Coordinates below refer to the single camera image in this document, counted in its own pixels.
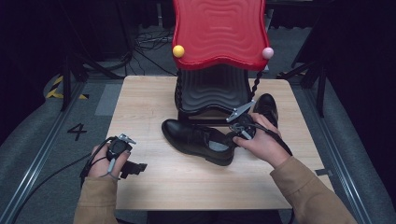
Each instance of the dark background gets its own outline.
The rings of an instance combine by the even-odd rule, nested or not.
[[[135,35],[138,24],[158,25],[155,3],[120,2],[129,34]],[[163,2],[163,26],[171,27],[172,4]],[[42,91],[59,73],[68,49],[95,61],[117,59],[126,52],[114,1],[60,3],[0,1],[0,143],[44,103]],[[278,8],[272,26],[314,27],[296,62],[326,55],[328,79],[395,203],[395,8],[368,0],[333,5],[335,10],[324,12]]]

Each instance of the yellow ball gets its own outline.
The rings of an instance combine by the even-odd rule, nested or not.
[[[176,45],[176,46],[174,46],[172,52],[175,57],[181,58],[184,55],[184,48],[181,45]]]

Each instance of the pink ball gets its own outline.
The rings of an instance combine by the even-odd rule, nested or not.
[[[262,51],[262,57],[263,57],[264,59],[271,59],[272,56],[274,56],[274,50],[273,50],[273,49],[271,49],[271,48],[265,48],[265,49]]]

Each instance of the wooden tabletop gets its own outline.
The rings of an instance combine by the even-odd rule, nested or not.
[[[140,175],[119,181],[117,209],[290,208],[269,176],[273,168],[249,151],[238,147],[229,166],[218,166],[180,153],[167,142],[161,124],[177,118],[176,83],[176,77],[130,76],[124,80],[107,136],[128,134],[137,142],[129,160],[148,167]],[[266,92],[276,100],[279,130],[293,155],[313,171],[323,169],[290,84],[286,80],[262,79],[255,100]],[[229,131],[226,127],[218,129]],[[332,189],[326,175],[319,178]]]

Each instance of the gray carpet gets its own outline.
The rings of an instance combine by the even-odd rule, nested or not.
[[[279,72],[289,71],[290,65],[298,50],[309,34],[309,29],[270,29],[268,35],[271,46],[275,50],[274,58],[269,62],[269,72],[264,78],[275,78]],[[171,57],[171,45],[165,44],[160,49],[145,51],[149,61],[138,53],[126,67],[128,75],[147,76],[172,76],[176,72],[175,64]],[[125,75],[125,69],[113,71],[121,76]],[[313,90],[302,90],[294,85],[300,77],[290,80],[296,99],[302,109],[305,121],[314,138],[320,157],[326,168],[334,174],[331,181],[335,192],[346,204],[348,209],[355,214],[350,204],[348,194],[345,192],[344,181],[336,172],[334,161],[329,150],[329,140],[326,139],[318,122],[316,111],[312,109],[310,98]],[[49,155],[45,159],[43,167],[34,176],[33,187],[53,172],[64,167],[72,161],[89,153],[93,146],[100,144],[106,137],[107,128],[114,112],[115,102],[120,93],[121,81],[110,80],[102,74],[92,72],[90,79],[78,94],[89,94],[88,100],[76,100],[70,106],[69,113],[60,113],[62,99],[50,98],[37,109],[29,118],[14,131],[8,140],[0,147],[0,157],[3,162],[0,165],[0,211],[6,211],[9,202],[17,190],[25,172],[34,161],[35,155],[40,152],[43,142],[54,132],[52,129],[56,120],[64,119],[58,134],[49,144]],[[356,184],[356,189],[364,207],[367,210],[372,223],[393,223],[396,215],[378,175],[373,168],[364,147],[351,124],[347,113],[339,103],[331,83],[327,83],[324,104],[324,121],[330,130],[332,139],[340,151],[347,165],[351,178]],[[83,124],[83,130],[87,131],[79,136],[68,133],[78,124]],[[44,184],[24,206],[18,217],[17,223],[71,223],[79,195],[79,172],[84,161],[60,172],[58,175]],[[284,222],[289,219],[290,211],[281,211]],[[125,218],[134,223],[146,223],[145,211],[118,211],[118,217]]]

